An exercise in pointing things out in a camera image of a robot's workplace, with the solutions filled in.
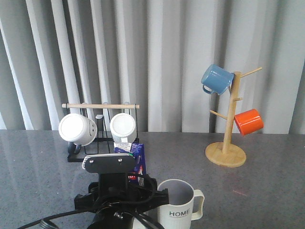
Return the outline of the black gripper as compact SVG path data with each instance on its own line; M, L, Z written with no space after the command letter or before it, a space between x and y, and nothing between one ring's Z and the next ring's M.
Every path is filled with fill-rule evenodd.
M146 212L169 203L168 190L158 191L157 181L149 175L138 175L143 185L128 180L128 174L101 174L92 182L87 195L74 199L76 210L95 214L91 229L133 229L139 221L147 229L163 226Z

